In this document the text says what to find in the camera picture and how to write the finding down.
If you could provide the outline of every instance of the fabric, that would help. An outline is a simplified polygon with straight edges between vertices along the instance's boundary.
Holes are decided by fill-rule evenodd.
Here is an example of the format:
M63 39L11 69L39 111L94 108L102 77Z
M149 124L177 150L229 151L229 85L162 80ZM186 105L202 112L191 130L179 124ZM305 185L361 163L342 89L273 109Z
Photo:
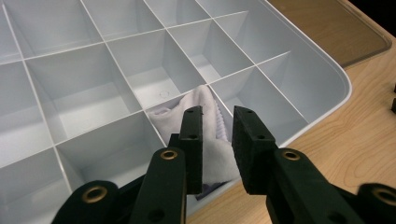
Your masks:
M207 86L199 86L186 94L175 108L163 107L148 116L168 145L171 134L180 133L184 111L197 105L203 108L203 182L214 184L236 179L239 171L233 148L227 141L219 107Z

